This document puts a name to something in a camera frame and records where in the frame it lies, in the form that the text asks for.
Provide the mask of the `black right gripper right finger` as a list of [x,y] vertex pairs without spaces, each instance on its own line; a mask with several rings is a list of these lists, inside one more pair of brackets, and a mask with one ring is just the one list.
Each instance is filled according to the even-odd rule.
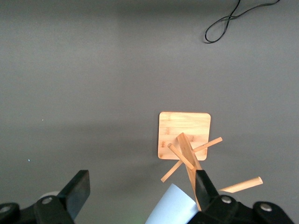
[[192,224],[254,224],[252,209],[228,195],[220,195],[204,170],[196,171],[196,198],[201,211]]

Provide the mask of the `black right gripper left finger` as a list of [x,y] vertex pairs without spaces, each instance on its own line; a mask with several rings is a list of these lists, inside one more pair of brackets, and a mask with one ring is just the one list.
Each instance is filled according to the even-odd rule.
[[34,205],[38,224],[73,224],[90,195],[88,170],[80,170],[57,195],[40,198]]

